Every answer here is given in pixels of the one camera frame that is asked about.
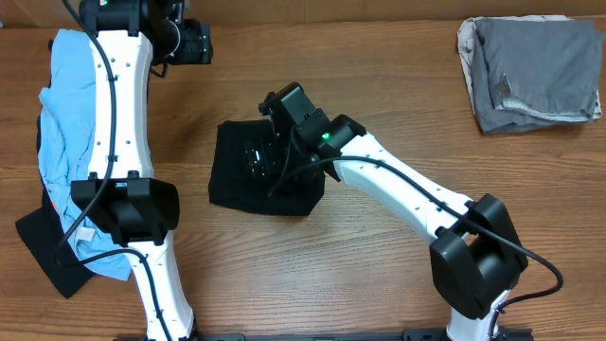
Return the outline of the black t-shirt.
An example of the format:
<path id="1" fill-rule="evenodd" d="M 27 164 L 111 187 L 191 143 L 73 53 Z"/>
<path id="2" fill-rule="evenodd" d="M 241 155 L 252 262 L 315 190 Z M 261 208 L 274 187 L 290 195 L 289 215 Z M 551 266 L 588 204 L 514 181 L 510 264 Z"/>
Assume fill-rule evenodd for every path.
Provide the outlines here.
<path id="1" fill-rule="evenodd" d="M 226 121 L 218 126 L 211 177 L 209 202 L 247 213 L 274 216 L 308 216 L 324 195 L 324 173 L 307 170 L 284 181 L 255 180 L 246 169 L 244 142 L 252 137 L 273 137 L 268 120 Z M 290 149 L 286 171 L 300 165 L 300 158 Z"/>

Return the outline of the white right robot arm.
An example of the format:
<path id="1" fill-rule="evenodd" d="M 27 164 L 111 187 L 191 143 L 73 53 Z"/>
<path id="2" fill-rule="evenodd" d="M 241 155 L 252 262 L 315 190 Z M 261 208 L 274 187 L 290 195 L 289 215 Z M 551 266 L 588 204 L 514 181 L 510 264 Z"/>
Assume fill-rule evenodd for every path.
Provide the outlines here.
<path id="1" fill-rule="evenodd" d="M 391 154 L 356 120 L 328 118 L 292 82 L 270 92 L 258 110 L 272 129 L 281 174 L 309 181 L 318 172 L 384 205 L 429 247 L 432 279 L 451 308 L 441 329 L 408 329 L 405 340 L 530 340 L 530 330 L 497 324 L 500 310 L 528 266 L 505 206 L 486 194 L 475 201 L 444 188 Z"/>

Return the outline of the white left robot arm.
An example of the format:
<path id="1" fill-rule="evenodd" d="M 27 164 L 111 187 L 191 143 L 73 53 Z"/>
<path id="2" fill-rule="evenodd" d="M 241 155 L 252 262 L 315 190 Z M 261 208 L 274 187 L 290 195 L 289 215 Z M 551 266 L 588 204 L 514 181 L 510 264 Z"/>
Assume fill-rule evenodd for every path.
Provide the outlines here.
<path id="1" fill-rule="evenodd" d="M 83 1 L 71 12 L 89 36 L 96 81 L 88 177 L 71 197 L 128 260 L 147 318 L 147 340 L 198 340 L 174 252 L 180 217 L 173 184 L 155 179 L 147 138 L 149 80 L 160 65 L 209 64 L 207 24 L 186 1 Z"/>

